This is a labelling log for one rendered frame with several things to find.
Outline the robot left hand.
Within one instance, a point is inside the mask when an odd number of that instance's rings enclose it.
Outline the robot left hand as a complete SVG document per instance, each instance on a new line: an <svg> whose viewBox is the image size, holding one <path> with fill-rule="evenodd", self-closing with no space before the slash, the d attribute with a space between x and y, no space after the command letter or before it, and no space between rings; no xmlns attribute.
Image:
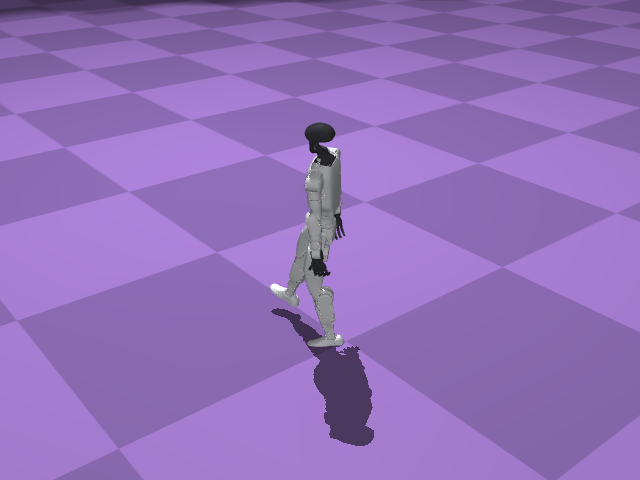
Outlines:
<svg viewBox="0 0 640 480"><path fill-rule="evenodd" d="M326 275L329 276L330 272L327 271L326 265L323 262L324 257L323 257L323 251L322 250L320 251L320 257L321 257L321 259L313 259L312 256L311 256L312 262L311 262L311 265L308 268L308 270L311 270L313 268L314 276L316 276L317 274L318 274L319 277L321 277L321 276L324 277Z"/></svg>

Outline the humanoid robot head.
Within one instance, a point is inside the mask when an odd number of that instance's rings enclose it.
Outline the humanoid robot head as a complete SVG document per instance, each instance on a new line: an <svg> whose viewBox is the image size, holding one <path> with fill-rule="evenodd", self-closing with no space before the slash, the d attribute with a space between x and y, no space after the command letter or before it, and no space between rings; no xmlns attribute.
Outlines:
<svg viewBox="0 0 640 480"><path fill-rule="evenodd" d="M335 136L335 130L326 123L314 123L305 130L305 137L309 141L309 149L311 153L317 153L317 158L321 159L320 165L332 165L336 156L330 154L327 147L321 146L319 143L330 142ZM330 167L329 166L329 167ZM321 166L320 166L321 167Z"/></svg>

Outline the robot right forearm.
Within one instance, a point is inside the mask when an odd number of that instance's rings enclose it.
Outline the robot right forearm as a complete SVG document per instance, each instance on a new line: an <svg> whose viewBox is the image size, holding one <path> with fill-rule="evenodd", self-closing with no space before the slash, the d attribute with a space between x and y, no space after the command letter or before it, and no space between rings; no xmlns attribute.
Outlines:
<svg viewBox="0 0 640 480"><path fill-rule="evenodd" d="M341 190L341 193L342 193L342 190ZM340 199L341 199L341 196L340 196ZM341 212L340 207L341 207L341 201L340 201L340 204L339 204L339 206L338 206L338 208L337 208L337 210L336 210L335 214L340 214L340 212ZM334 215L335 215L335 214L334 214Z"/></svg>

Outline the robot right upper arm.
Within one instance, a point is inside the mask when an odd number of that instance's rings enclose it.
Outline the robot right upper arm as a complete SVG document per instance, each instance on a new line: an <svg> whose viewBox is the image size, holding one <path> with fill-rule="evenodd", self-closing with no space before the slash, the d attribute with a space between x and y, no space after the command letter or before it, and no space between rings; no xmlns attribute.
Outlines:
<svg viewBox="0 0 640 480"><path fill-rule="evenodd" d="M329 148L329 150L330 150L330 151L334 151L334 152L339 156L339 158L340 158L340 156L341 156L340 149L338 149L338 148L332 148L332 147L327 147L327 148Z"/></svg>

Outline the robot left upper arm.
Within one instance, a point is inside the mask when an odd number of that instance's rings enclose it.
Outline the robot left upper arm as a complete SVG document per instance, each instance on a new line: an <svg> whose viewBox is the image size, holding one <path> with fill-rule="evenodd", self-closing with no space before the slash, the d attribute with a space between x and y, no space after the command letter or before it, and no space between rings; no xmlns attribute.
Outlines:
<svg viewBox="0 0 640 480"><path fill-rule="evenodd" d="M305 215L305 223L306 223L306 219L310 216L316 217L319 223L321 222L321 218L322 218L321 192L322 192L323 186L324 186L324 181L322 178L322 172L312 171L309 174L309 176L307 176L305 180L305 190L307 192L308 206L311 209L311 211L309 211Z"/></svg>

